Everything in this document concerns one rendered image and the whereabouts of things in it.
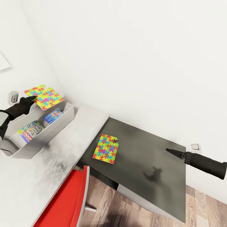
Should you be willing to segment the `jigsaw puzzle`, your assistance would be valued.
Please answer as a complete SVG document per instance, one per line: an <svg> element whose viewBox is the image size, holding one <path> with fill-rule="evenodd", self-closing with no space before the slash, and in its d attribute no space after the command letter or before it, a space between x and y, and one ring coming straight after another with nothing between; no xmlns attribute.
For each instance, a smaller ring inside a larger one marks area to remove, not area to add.
<svg viewBox="0 0 227 227"><path fill-rule="evenodd" d="M92 158L114 164L118 149L118 143L113 144L114 140L118 140L117 137L102 134Z"/></svg>
<svg viewBox="0 0 227 227"><path fill-rule="evenodd" d="M40 85L32 89L24 91L25 94L30 96L36 96L33 100L43 111L55 106L56 104L64 101L64 99L58 95L52 88L48 87L44 89L45 85Z"/></svg>

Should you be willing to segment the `board game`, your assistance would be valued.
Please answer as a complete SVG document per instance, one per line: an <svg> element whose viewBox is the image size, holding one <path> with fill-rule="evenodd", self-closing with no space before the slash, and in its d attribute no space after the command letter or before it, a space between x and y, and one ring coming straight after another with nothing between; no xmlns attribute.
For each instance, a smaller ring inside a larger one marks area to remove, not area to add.
<svg viewBox="0 0 227 227"><path fill-rule="evenodd" d="M47 116L45 116L43 119L45 121L47 121L49 124L53 123L56 119L58 119L63 113L56 109L55 111L53 111L52 113L48 114Z"/></svg>
<svg viewBox="0 0 227 227"><path fill-rule="evenodd" d="M25 142L28 143L43 130L44 128L35 120L18 130L18 133L25 140Z"/></svg>

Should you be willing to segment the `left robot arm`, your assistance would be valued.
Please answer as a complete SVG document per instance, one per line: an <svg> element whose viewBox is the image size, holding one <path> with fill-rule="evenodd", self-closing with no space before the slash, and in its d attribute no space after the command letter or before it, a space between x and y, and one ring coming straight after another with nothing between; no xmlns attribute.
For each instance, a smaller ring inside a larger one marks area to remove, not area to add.
<svg viewBox="0 0 227 227"><path fill-rule="evenodd" d="M9 103L11 107L6 110L0 110L0 146L6 133L8 123L22 114L27 115L30 111L32 101L36 98L36 96L22 97L18 102L18 95L19 93L17 91L8 93L7 103Z"/></svg>

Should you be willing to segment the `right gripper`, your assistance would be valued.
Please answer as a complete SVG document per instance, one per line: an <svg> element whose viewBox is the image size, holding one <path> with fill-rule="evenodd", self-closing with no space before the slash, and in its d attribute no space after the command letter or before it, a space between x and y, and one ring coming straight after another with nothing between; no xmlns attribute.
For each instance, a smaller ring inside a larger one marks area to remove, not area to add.
<svg viewBox="0 0 227 227"><path fill-rule="evenodd" d="M184 163L191 165L192 167L195 167L199 170L202 170L203 172L209 173L211 164L212 164L212 159L205 157L203 155L197 154L197 153L191 153L191 152L179 152L176 150L172 150L167 148L166 149L168 152L174 154L180 159L185 159Z"/></svg>

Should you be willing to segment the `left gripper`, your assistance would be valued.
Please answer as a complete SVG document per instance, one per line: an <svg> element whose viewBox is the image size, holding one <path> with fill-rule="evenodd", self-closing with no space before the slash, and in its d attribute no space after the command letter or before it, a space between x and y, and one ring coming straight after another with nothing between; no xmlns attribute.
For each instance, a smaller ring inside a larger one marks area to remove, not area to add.
<svg viewBox="0 0 227 227"><path fill-rule="evenodd" d="M12 106L12 108L17 109L20 112L20 115L25 114L27 115L30 111L31 108L31 104L32 101L36 98L36 96L30 96L27 98L20 98L20 102L14 106Z"/></svg>

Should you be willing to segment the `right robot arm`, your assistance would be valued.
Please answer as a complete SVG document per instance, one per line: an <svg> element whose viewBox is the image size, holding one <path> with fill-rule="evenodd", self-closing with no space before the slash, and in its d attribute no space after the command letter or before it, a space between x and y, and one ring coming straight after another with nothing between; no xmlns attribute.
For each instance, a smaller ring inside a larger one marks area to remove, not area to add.
<svg viewBox="0 0 227 227"><path fill-rule="evenodd" d="M200 144L191 144L191 148L193 149L191 152L185 153L169 148L166 150L180 159L185 159L185 164L191 165L192 167L224 180L227 170L227 162L221 163L203 156ZM199 152L195 150L199 150Z"/></svg>

